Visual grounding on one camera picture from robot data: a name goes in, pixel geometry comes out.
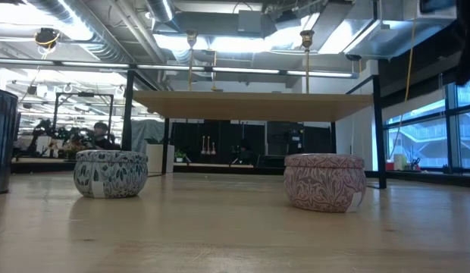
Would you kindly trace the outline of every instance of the potted plant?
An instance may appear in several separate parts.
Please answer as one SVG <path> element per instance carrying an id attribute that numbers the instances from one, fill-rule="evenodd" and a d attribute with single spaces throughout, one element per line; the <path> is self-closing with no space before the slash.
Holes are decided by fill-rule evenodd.
<path id="1" fill-rule="evenodd" d="M 183 151 L 180 151 L 180 150 L 177 150 L 175 153 L 174 153 L 174 157 L 176 158 L 176 162 L 183 162 L 184 158 L 186 157 L 186 153 L 183 152 Z"/>

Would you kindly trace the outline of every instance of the window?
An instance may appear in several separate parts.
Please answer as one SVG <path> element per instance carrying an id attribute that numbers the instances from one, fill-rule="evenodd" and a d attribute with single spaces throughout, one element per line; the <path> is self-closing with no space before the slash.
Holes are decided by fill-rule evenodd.
<path id="1" fill-rule="evenodd" d="M 445 109 L 446 109 L 446 103 L 445 103 L 445 100 L 442 99 L 440 101 L 431 103 L 430 105 L 426 105 L 424 107 L 420 107 L 419 109 L 403 114 L 403 121 L 407 121 L 413 118 L 424 117 L 426 115 L 430 115 L 434 113 L 439 113 L 439 112 L 444 111 Z M 400 116 L 396 116 L 387 121 L 388 124 L 393 124 L 397 122 L 400 122 Z"/>
<path id="2" fill-rule="evenodd" d="M 446 120 L 421 122 L 400 128 L 398 140 L 395 142 L 398 128 L 388 130 L 388 154 L 404 154 L 407 161 L 420 159 L 421 167 L 442 168 L 447 164 L 447 129 Z"/>
<path id="3" fill-rule="evenodd" d="M 470 168 L 470 112 L 459 115 L 461 167 Z"/>
<path id="4" fill-rule="evenodd" d="M 457 106 L 470 105 L 470 81 L 464 87 L 457 87 Z"/>

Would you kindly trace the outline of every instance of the ceiling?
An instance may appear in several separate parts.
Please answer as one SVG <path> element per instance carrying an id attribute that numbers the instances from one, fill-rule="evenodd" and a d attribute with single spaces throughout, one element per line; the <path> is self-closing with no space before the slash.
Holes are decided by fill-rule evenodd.
<path id="1" fill-rule="evenodd" d="M 152 16 L 147 16 L 150 13 L 145 0 L 61 0 L 67 4 L 73 3 L 75 6 L 72 10 L 82 14 L 80 19 L 70 16 L 71 24 L 60 21 L 56 14 L 39 5 L 41 1 L 28 2 L 28 5 L 0 4 L 1 58 L 40 59 L 44 49 L 39 50 L 33 37 L 40 28 L 51 27 L 59 29 L 61 35 L 55 50 L 48 54 L 47 59 L 179 64 L 183 50 L 189 48 L 184 30 L 186 26 L 196 26 L 201 33 L 194 51 L 194 61 L 198 65 L 213 65 L 213 54 L 207 53 L 206 49 L 216 48 L 216 66 L 303 70 L 306 63 L 303 61 L 303 48 L 299 46 L 299 31 L 314 30 L 310 69 L 339 72 L 358 72 L 358 65 L 349 61 L 345 54 L 361 55 L 364 64 L 368 59 L 390 59 L 406 52 L 410 48 L 414 19 L 412 11 L 416 5 L 415 0 L 386 0 L 381 2 L 381 6 L 374 5 L 372 0 L 252 0 L 238 3 L 227 0 L 174 0 L 174 19 L 166 23 L 156 22 L 153 26 Z M 50 2 L 55 5 L 60 3 L 58 0 Z M 135 20 L 129 10 L 135 14 Z M 296 18 L 287 21 L 293 24 L 290 27 L 277 30 L 278 19 L 281 19 L 283 11 L 293 11 Z M 455 17 L 455 11 L 430 17 L 417 14 L 416 43 L 442 30 Z M 89 41 L 79 39 L 85 32 L 93 33 Z M 223 43 L 221 41 L 225 36 L 216 33 L 231 39 L 225 39 Z M 244 40 L 237 42 L 232 39 L 234 33 L 235 38 Z M 268 48 L 259 48 L 260 42 Z M 3 71 L 5 69 L 3 74 L 8 75 L 7 87 L 19 96 L 24 94 L 35 75 L 34 71 L 17 67 L 2 68 Z M 78 90 L 109 94 L 115 94 L 116 90 L 118 92 L 125 85 L 125 75 L 122 73 L 98 69 L 95 72 L 97 74 L 87 76 L 88 73 L 72 71 L 42 71 L 36 82 L 54 90 L 70 84 Z M 182 86 L 180 83 L 186 82 L 188 78 L 186 72 L 144 72 L 143 76 L 160 88 L 167 89 Z M 212 82 L 212 77 L 211 73 L 196 73 L 193 81 Z M 271 83 L 272 91 L 280 89 L 291 92 L 292 88 L 293 92 L 298 79 L 259 74 L 216 75 L 217 86 L 225 90 L 230 89 L 229 83 L 238 82 L 244 83 L 247 90 L 254 90 L 250 88 L 250 83 Z M 199 86 L 206 88 L 209 84 Z M 116 102 L 121 104 L 122 96 L 117 95 L 116 98 Z M 49 99 L 39 98 L 43 102 Z M 95 97 L 89 98 L 89 103 L 99 105 L 105 102 Z M 65 107 L 65 111 L 74 110 L 68 105 Z M 94 112 L 101 115 L 105 107 L 95 106 L 98 111 Z M 33 108 L 41 110 L 42 106 L 38 104 Z M 146 112 L 140 105 L 138 109 L 140 113 Z"/>

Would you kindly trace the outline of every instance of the trash can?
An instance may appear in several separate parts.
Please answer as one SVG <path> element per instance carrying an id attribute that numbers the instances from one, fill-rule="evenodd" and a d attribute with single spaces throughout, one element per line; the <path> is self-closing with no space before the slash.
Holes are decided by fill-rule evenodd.
<path id="1" fill-rule="evenodd" d="M 16 129 L 17 96 L 0 90 L 0 193 L 7 193 Z"/>

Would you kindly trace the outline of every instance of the overhead shelf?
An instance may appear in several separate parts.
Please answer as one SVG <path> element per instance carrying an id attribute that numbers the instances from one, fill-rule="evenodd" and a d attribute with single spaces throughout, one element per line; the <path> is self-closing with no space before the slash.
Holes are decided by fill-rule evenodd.
<path id="1" fill-rule="evenodd" d="M 373 103 L 371 95 L 136 91 L 134 100 L 166 118 L 338 121 Z"/>

